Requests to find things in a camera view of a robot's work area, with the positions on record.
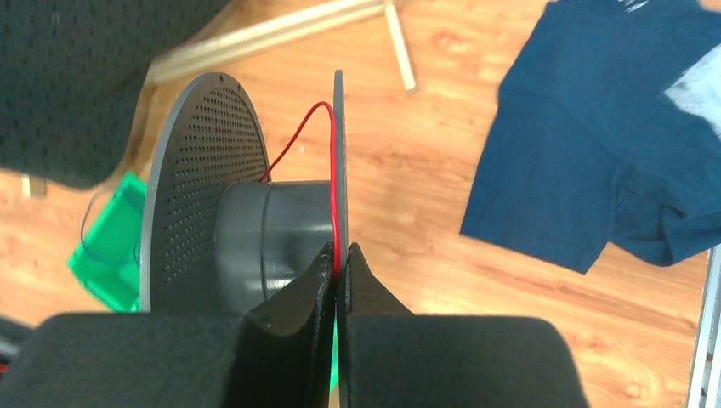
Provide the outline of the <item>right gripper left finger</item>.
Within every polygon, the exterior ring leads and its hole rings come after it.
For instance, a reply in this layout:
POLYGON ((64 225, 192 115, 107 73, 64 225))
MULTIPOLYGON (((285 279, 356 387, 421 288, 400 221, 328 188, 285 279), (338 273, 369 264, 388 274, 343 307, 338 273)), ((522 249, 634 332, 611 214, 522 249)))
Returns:
POLYGON ((245 314, 58 314, 1 380, 4 407, 325 407, 332 245, 245 314))

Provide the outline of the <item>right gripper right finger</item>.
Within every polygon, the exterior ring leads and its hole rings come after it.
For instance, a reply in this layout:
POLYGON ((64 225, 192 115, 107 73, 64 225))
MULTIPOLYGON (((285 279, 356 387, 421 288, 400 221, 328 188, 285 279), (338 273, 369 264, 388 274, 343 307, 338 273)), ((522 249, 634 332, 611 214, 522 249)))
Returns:
POLYGON ((357 244, 337 300, 343 407, 588 406, 570 348, 545 320, 414 314, 357 244))

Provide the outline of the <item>grey plastic cable spool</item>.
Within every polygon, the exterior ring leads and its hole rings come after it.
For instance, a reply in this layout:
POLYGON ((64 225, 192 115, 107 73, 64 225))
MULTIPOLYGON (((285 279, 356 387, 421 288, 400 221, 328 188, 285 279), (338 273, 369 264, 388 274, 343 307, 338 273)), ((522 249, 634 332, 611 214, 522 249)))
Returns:
POLYGON ((303 273, 328 242, 348 248, 343 74, 334 76, 330 177, 276 182, 241 84, 194 79, 158 141, 140 239, 144 312, 245 313, 303 273))

